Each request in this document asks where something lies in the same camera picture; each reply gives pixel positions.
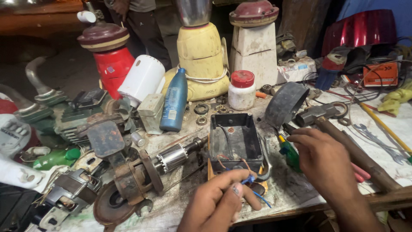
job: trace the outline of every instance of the yellow rod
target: yellow rod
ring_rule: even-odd
[[[382,120],[380,120],[378,118],[378,116],[376,116],[376,114],[374,114],[372,112],[372,110],[370,110],[363,102],[360,102],[359,105],[363,108],[364,111],[366,111],[367,114],[369,114],[369,116],[375,120],[375,122],[377,122],[381,127],[383,127],[383,129],[390,134],[390,136],[392,136],[392,138],[399,143],[399,145],[407,152],[412,153],[412,150],[397,136],[395,135],[395,133],[387,126],[385,125]]]

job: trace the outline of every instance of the orange cardboard box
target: orange cardboard box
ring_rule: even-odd
[[[376,65],[368,65],[370,69],[374,69]],[[389,85],[397,85],[398,84],[398,63],[389,63],[381,65],[379,68],[374,70],[379,76],[382,78],[381,80],[376,73],[371,72],[366,76],[363,80],[363,84],[365,87],[371,86],[389,86]],[[365,76],[369,70],[367,68],[363,68],[363,76]]]

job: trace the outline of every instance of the person's leg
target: person's leg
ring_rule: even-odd
[[[122,26],[121,16],[117,14],[114,10],[109,9],[110,14],[112,15],[113,21]],[[127,40],[126,47],[134,58],[137,58],[140,55],[146,54],[146,47],[143,42],[140,40],[139,36],[136,35],[133,28],[127,22],[123,22],[123,26],[129,31],[130,38]]]
[[[140,13],[129,11],[127,14],[127,22],[133,28],[134,32],[139,36],[149,55],[158,59],[168,71],[172,68],[169,51],[164,46],[162,34],[157,25],[153,11]]]

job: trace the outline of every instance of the yellow mixer grinder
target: yellow mixer grinder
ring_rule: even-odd
[[[226,44],[222,46],[218,30],[212,23],[200,27],[182,26],[179,30],[177,47],[180,67],[186,69],[188,76],[193,78],[222,76],[223,61],[227,60]],[[176,70],[177,68],[173,68],[165,73],[166,82],[162,89],[164,95]],[[227,73],[219,81],[213,83],[200,83],[188,78],[187,86],[188,101],[210,99],[227,92],[229,78]]]

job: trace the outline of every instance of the red jar lid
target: red jar lid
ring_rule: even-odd
[[[234,71],[230,75],[230,83],[237,88],[248,88],[255,82],[255,75],[246,70]]]

